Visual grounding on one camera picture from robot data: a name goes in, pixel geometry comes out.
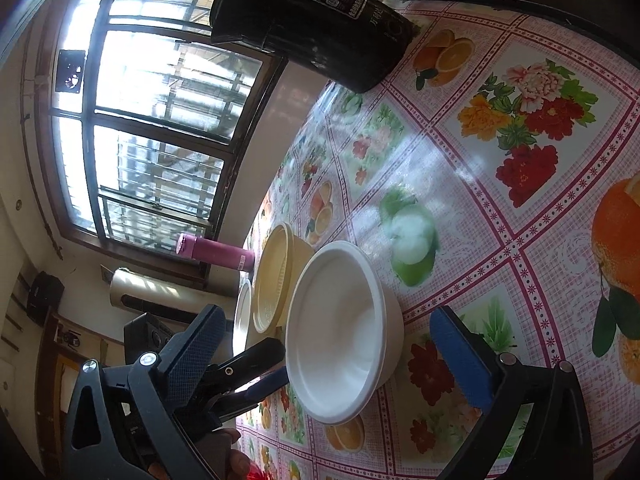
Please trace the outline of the person's left hand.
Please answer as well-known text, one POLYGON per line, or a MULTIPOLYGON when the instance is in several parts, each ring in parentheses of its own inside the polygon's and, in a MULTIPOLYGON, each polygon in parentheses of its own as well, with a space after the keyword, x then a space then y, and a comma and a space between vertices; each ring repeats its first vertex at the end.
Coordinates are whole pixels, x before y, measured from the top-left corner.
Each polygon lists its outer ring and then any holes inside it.
POLYGON ((246 479, 252 462, 233 445, 240 440, 241 434, 235 428, 219 428, 195 445, 209 467, 219 471, 224 467, 227 479, 246 479))

